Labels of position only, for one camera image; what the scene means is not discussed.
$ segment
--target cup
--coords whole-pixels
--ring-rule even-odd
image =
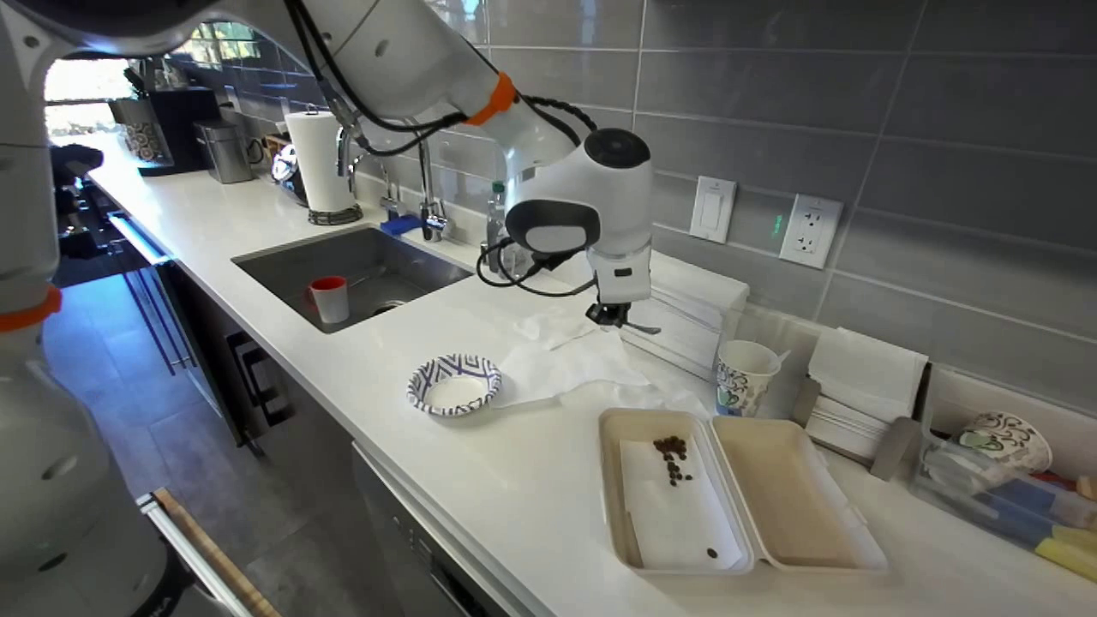
[[[331,274],[310,286],[313,305],[323,325],[339,325],[351,319],[348,277]]]
[[[751,415],[783,357],[751,339],[718,346],[718,415]]]

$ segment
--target white bowl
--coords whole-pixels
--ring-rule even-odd
[[[488,357],[434,357],[416,370],[407,398],[418,411],[461,419],[484,407],[501,384],[501,370]]]

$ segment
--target red cup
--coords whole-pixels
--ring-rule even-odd
[[[313,305],[323,325],[339,325],[351,319],[348,277],[327,274],[310,286]]]

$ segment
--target box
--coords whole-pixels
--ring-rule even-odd
[[[1097,583],[1097,504],[1014,473],[956,441],[921,436],[916,488],[952,515]]]
[[[600,467],[613,553],[645,575],[888,569],[794,423],[604,411]]]

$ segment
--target window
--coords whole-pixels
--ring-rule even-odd
[[[191,31],[174,54],[191,54],[198,67],[223,67],[225,62],[263,59],[259,35],[240,19],[211,19]]]
[[[46,73],[46,101],[124,101],[133,91],[133,85],[124,78],[128,64],[128,59],[61,59]]]

